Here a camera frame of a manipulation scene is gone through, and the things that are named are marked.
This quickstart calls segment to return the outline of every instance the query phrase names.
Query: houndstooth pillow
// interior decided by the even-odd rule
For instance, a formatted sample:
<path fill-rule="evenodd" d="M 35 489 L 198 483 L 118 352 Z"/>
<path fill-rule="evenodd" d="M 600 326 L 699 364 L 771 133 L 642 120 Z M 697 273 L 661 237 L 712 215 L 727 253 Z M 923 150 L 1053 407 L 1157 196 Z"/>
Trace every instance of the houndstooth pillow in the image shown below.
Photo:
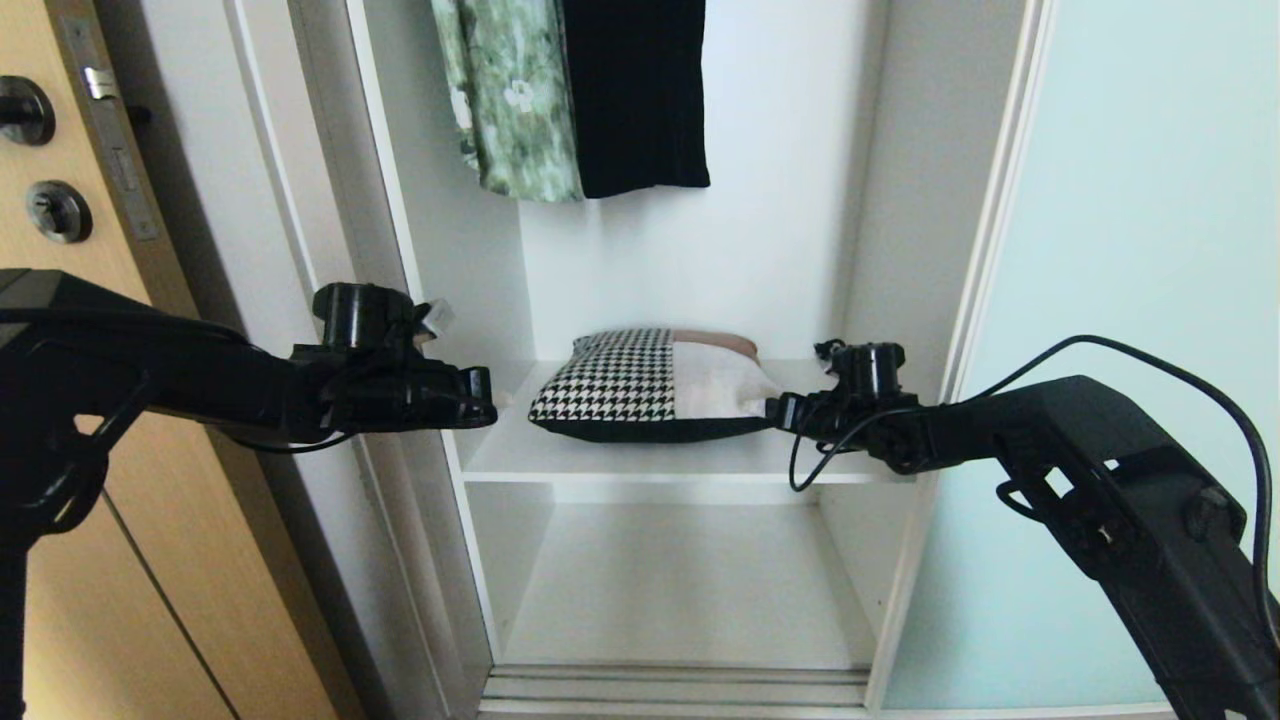
<path fill-rule="evenodd" d="M 577 338 L 572 359 L 534 400 L 530 421 L 593 442 L 694 442 L 769 427 L 764 398 L 780 389 L 754 346 L 748 356 L 707 343 L 708 333 L 685 334 L 703 340 L 685 342 L 669 329 Z"/>

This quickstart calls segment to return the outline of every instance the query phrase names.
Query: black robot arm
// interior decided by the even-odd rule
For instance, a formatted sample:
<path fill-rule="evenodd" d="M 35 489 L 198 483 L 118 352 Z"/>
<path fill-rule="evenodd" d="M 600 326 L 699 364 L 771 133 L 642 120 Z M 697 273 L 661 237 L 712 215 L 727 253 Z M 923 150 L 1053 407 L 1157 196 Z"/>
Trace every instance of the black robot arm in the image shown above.
<path fill-rule="evenodd" d="M 1071 377 L 923 407 L 897 386 L 901 347 L 819 354 L 840 383 L 785 395 L 780 428 L 828 451 L 864 450 L 901 474 L 998 460 L 1009 480 L 997 496 L 1102 585 L 1179 717 L 1276 720 L 1276 601 L 1239 548 L 1244 509 L 1132 400 Z M 1061 495 L 1055 469 L 1071 486 Z"/>
<path fill-rule="evenodd" d="M 485 368 L 417 351 L 428 310 L 392 290 L 326 286 L 314 304 L 323 342 L 284 360 L 65 273 L 0 270 L 0 719 L 22 715 L 27 551 L 88 515 L 142 411 L 276 447 L 494 423 Z"/>

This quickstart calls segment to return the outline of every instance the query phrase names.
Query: door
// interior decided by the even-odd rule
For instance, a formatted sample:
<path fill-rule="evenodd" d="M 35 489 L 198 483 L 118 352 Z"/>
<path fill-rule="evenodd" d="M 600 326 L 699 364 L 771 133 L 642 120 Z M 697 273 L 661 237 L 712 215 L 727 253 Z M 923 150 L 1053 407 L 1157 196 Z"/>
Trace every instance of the door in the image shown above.
<path fill-rule="evenodd" d="M 0 140 L 0 268 L 63 269 L 193 316 L 110 70 L 88 0 L 0 4 L 0 74 L 32 81 L 55 117 L 44 145 Z M 28 219 L 45 181 L 82 196 L 83 241 Z M 147 414 L 106 488 L 32 552 L 29 717 L 362 717 L 248 451 Z"/>

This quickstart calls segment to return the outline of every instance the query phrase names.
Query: black garment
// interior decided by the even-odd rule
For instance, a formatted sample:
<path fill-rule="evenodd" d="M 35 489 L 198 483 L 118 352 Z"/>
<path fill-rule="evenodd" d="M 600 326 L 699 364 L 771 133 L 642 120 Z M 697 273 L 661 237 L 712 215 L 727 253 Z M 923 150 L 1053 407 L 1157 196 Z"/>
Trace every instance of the black garment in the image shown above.
<path fill-rule="evenodd" d="M 707 187 L 705 0 L 562 0 L 586 197 Z"/>

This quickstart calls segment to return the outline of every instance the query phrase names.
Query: clothing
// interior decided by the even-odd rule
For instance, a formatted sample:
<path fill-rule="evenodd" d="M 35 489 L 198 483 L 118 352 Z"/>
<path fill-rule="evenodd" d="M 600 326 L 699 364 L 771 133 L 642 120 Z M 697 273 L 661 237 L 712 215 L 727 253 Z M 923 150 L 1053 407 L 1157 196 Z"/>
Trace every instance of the clothing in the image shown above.
<path fill-rule="evenodd" d="M 562 0 L 562 9 L 584 193 L 708 187 L 705 0 Z"/>
<path fill-rule="evenodd" d="M 556 0 L 431 0 L 463 160 L 485 190 L 581 200 Z"/>

